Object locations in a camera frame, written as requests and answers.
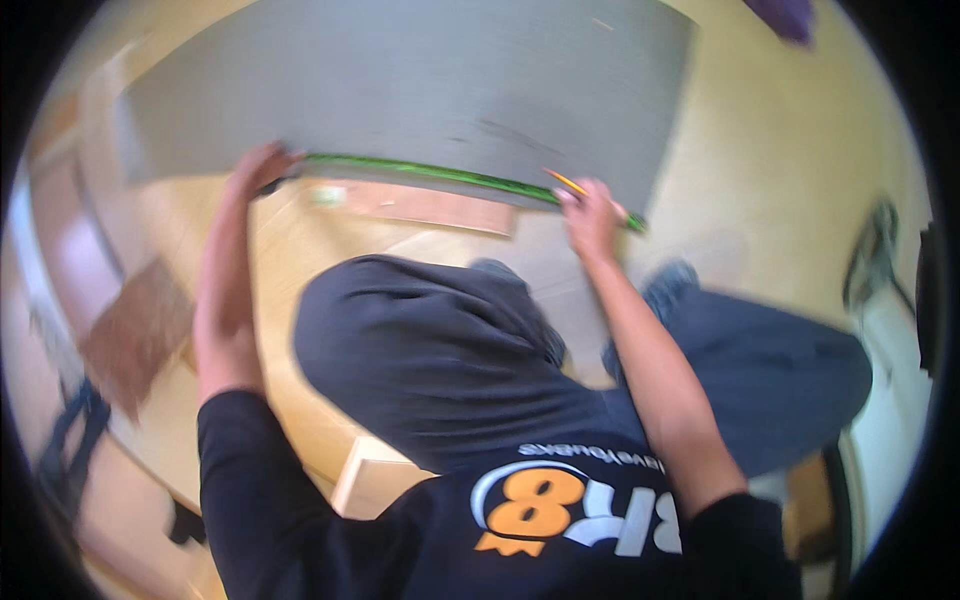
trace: pencil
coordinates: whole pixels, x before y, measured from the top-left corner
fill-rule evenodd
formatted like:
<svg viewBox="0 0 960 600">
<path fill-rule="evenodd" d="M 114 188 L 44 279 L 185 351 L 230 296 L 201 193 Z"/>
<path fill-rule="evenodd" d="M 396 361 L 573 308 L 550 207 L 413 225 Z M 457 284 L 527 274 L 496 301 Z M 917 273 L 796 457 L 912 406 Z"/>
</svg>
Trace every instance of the pencil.
<svg viewBox="0 0 960 600">
<path fill-rule="evenodd" d="M 557 173 L 556 171 L 551 171 L 550 169 L 547 169 L 546 167 L 543 167 L 543 170 L 546 171 L 549 175 L 552 175 L 553 177 L 555 177 L 555 178 L 557 178 L 558 180 L 560 180 L 562 183 L 566 183 L 567 185 L 569 185 L 570 187 L 572 187 L 572 188 L 573 188 L 573 191 L 577 192 L 578 194 L 583 194 L 584 196 L 586 196 L 587 190 L 585 190 L 584 188 L 580 187 L 579 185 L 577 185 L 577 184 L 574 183 L 573 181 L 567 179 L 566 177 L 564 177 L 563 175 Z"/>
</svg>

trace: purple cloth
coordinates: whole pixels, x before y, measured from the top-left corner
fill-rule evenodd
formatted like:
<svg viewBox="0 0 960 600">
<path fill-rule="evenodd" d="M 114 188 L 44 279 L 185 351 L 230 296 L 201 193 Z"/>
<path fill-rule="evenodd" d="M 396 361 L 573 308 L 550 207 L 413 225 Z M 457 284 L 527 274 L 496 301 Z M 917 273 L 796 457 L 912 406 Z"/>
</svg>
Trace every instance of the purple cloth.
<svg viewBox="0 0 960 600">
<path fill-rule="evenodd" d="M 810 0 L 743 0 L 782 39 L 807 45 L 813 39 Z"/>
</svg>

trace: sleeve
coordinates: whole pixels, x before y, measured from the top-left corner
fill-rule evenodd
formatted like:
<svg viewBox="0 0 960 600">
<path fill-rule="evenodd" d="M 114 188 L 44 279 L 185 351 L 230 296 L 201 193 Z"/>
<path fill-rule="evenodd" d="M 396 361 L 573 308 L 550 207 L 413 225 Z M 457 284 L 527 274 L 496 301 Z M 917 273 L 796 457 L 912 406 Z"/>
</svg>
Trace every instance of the sleeve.
<svg viewBox="0 0 960 600">
<path fill-rule="evenodd" d="M 303 472 L 258 394 L 224 392 L 198 415 L 201 509 L 230 598 L 258 596 L 294 561 L 304 536 L 341 518 Z"/>
<path fill-rule="evenodd" d="M 799 568 L 783 552 L 780 507 L 746 493 L 696 515 L 684 561 L 698 598 L 801 598 Z"/>
</svg>

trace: blue jeans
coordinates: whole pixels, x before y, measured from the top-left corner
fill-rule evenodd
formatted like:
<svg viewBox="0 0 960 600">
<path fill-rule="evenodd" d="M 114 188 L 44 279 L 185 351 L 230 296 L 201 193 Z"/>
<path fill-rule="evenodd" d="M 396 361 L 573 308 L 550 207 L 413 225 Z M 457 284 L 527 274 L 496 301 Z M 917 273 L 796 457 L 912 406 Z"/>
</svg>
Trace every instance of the blue jeans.
<svg viewBox="0 0 960 600">
<path fill-rule="evenodd" d="M 691 288 L 666 326 L 748 477 L 835 439 L 870 392 L 853 336 L 775 308 Z M 574 431 L 646 444 L 629 392 L 566 377 L 548 344 L 521 280 L 385 255 L 311 281 L 294 331 L 313 387 L 435 473 Z"/>
</svg>

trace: man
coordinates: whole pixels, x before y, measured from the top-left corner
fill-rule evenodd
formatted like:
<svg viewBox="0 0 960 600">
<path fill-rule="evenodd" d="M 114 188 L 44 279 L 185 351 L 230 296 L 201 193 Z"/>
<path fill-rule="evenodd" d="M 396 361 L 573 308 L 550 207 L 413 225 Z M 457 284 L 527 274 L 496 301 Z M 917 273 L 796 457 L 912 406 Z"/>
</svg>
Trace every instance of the man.
<svg viewBox="0 0 960 600">
<path fill-rule="evenodd" d="M 441 475 L 374 521 L 336 515 L 264 397 L 254 334 L 248 204 L 299 159 L 271 144 L 240 161 L 197 297 L 201 501 L 231 598 L 800 596 L 780 509 L 746 478 L 834 438 L 869 363 L 851 336 L 700 290 L 684 264 L 641 295 L 613 257 L 622 208 L 594 180 L 556 194 L 616 390 L 561 373 L 563 341 L 493 261 L 362 256 L 306 287 L 307 380 Z"/>
</svg>

